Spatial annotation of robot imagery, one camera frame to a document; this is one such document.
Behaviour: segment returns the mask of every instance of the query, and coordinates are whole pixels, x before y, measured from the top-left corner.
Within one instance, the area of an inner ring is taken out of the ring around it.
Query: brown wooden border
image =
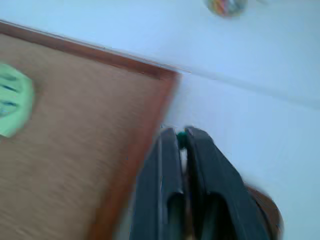
[[[156,66],[144,59],[107,50],[70,38],[49,34],[32,28],[0,20],[0,34],[19,38],[52,49],[99,61],[104,64],[143,73],[164,81],[145,109],[141,127],[135,130],[128,158],[124,160],[112,178],[110,189],[106,192],[101,206],[97,208],[96,218],[89,231],[89,240],[112,240],[118,218],[126,205],[136,180],[136,175],[152,144],[153,135],[160,126],[163,115],[178,83],[179,74],[174,70]]]

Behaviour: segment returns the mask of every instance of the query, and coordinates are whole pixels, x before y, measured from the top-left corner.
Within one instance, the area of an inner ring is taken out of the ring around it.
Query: wooden frame
[[[178,82],[179,74],[174,70],[159,67],[156,63],[147,62],[141,58],[1,20],[0,34],[124,68],[128,71],[143,73],[159,79],[159,81],[164,81],[164,87],[159,89],[157,95],[153,96],[153,100],[148,104],[145,111],[146,116],[141,124],[142,127],[136,129],[134,133],[131,140],[133,144],[129,147],[127,159],[114,172],[110,183],[111,189],[106,192],[104,200],[97,208],[95,221],[88,233],[89,240],[111,240],[120,213],[132,192],[138,170],[171,100],[170,96]]]

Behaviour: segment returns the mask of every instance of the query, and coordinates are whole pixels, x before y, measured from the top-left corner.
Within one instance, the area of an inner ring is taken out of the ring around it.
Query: black object
[[[137,180],[130,240],[182,240],[185,202],[180,149],[187,150],[193,231],[198,240],[270,240],[241,176],[203,130],[161,132]]]

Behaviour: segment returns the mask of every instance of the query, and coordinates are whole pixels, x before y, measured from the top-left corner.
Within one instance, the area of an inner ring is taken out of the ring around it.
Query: cork board
[[[77,56],[8,29],[0,23],[0,61],[33,80],[35,105],[0,142],[0,240],[112,239],[177,75],[135,60],[130,69],[132,59],[121,68],[123,56]]]

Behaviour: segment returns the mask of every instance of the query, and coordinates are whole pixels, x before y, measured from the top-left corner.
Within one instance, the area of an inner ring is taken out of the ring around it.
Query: green object
[[[30,78],[0,63],[0,135],[11,137],[28,120],[34,99]]]
[[[182,131],[177,135],[179,149],[185,149],[187,147],[187,134]]]

